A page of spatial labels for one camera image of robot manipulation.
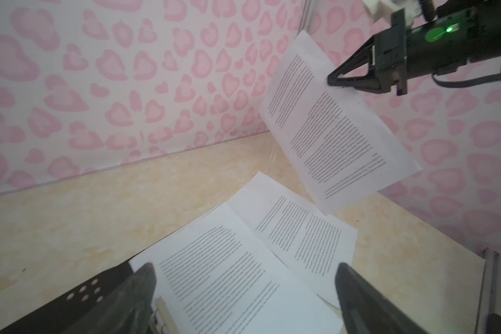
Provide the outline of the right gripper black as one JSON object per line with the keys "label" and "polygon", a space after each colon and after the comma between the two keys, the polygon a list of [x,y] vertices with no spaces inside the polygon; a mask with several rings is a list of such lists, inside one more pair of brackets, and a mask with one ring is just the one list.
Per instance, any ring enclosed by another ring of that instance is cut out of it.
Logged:
{"label": "right gripper black", "polygon": [[366,93],[408,92],[409,79],[446,75],[469,63],[501,57],[501,1],[420,1],[426,24],[409,28],[406,11],[374,34],[327,76],[329,86]]}

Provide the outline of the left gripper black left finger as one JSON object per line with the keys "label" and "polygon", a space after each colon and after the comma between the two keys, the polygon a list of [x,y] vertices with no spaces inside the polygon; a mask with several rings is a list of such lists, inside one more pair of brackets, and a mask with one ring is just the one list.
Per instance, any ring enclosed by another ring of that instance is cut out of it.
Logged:
{"label": "left gripper black left finger", "polygon": [[143,265],[66,333],[149,333],[157,284],[154,266]]}

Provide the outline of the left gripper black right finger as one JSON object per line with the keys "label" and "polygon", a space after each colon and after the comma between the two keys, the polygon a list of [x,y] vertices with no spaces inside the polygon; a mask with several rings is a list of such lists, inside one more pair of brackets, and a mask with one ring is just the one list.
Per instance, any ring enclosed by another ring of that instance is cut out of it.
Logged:
{"label": "left gripper black right finger", "polygon": [[335,289],[348,334],[426,332],[347,263],[338,266]]}

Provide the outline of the orange and black folder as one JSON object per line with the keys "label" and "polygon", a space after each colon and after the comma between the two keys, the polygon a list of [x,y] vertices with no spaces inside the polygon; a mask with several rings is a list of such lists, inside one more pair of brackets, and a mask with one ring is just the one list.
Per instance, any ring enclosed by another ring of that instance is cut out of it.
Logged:
{"label": "orange and black folder", "polygon": [[0,333],[66,333],[68,328],[93,310],[137,270],[128,262],[123,262],[102,271],[1,329]]}

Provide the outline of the text sheet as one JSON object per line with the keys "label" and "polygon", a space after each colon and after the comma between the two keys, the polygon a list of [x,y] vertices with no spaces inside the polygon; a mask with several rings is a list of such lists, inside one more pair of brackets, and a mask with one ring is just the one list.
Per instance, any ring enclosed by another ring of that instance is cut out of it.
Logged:
{"label": "text sheet", "polygon": [[172,333],[339,333],[342,320],[222,204],[129,261]]}
{"label": "text sheet", "polygon": [[339,308],[335,275],[351,264],[358,231],[258,172],[228,200],[230,208],[314,293]]}
{"label": "text sheet", "polygon": [[260,115],[322,214],[421,171],[421,165],[352,88],[326,82],[331,60],[302,31],[288,47]]}

